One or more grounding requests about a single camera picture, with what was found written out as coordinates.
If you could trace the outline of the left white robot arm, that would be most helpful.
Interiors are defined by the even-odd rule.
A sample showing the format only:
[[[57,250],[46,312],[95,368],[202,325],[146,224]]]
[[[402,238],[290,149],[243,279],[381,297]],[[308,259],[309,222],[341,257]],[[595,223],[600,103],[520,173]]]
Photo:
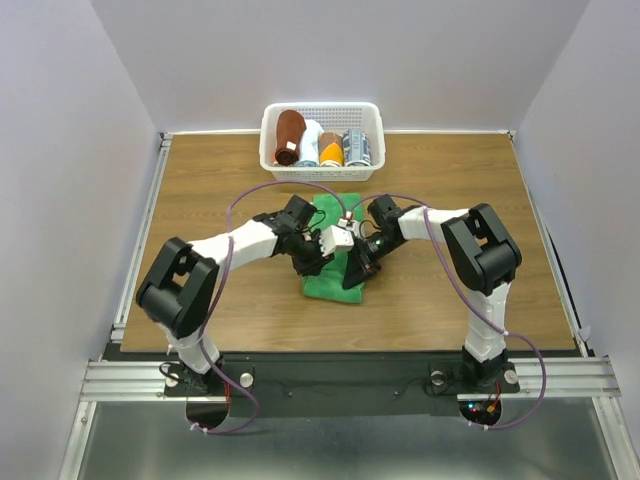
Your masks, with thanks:
[[[242,226],[205,240],[167,240],[135,296],[136,304],[165,333],[185,373],[166,372],[176,384],[188,383],[210,394],[221,386],[221,354],[207,337],[206,324],[232,270],[276,255],[292,258],[299,275],[317,276],[342,246],[352,244],[340,225],[311,229],[317,209],[294,195],[286,206],[260,213]]]

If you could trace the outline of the green towel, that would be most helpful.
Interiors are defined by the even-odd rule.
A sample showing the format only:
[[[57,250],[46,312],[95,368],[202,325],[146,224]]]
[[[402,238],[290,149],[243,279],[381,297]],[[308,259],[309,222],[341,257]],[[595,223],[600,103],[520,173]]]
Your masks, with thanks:
[[[313,230],[323,230],[336,224],[342,215],[339,202],[330,194],[315,195],[312,204],[318,209],[311,220]],[[336,252],[334,259],[323,267],[318,276],[305,276],[302,279],[303,295],[338,303],[361,304],[363,283],[349,289],[343,287],[347,262],[347,252]]]

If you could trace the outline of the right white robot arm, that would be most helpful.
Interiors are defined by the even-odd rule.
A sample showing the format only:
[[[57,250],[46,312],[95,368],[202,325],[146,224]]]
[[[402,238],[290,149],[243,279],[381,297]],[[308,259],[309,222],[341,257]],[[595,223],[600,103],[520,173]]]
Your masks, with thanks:
[[[507,296],[522,255],[493,207],[481,203],[461,210],[402,208],[384,194],[372,198],[367,212],[377,230],[370,236],[354,234],[342,286],[355,287],[374,277],[381,270],[380,260],[411,240],[431,242],[469,310],[461,381],[472,390],[497,381],[507,362]]]

